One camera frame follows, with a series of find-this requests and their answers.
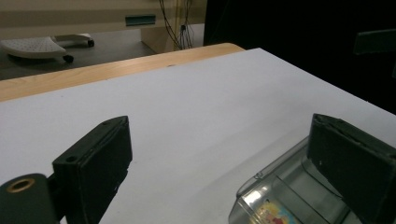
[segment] screw hole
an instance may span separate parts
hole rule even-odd
[[[7,191],[10,193],[18,193],[23,190],[29,189],[35,183],[33,178],[20,179],[8,186]]]

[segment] wooden table edge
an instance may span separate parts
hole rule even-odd
[[[231,43],[184,49],[114,63],[68,69],[42,75],[0,81],[0,102],[48,91],[83,85],[113,77],[122,77],[170,65],[191,63],[244,49]]]

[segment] clear plastic container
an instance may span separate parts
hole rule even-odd
[[[361,223],[306,157],[307,138],[237,192],[230,224]]]

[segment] black background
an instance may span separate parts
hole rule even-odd
[[[353,53],[357,33],[396,29],[391,2],[208,0],[204,45],[262,48],[396,114],[396,53]]]

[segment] white tabletop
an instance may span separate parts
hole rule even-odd
[[[262,49],[0,103],[0,183],[52,174],[101,121],[130,119],[134,160],[101,223],[228,223],[235,193],[308,135],[313,113],[396,147],[396,117]]]

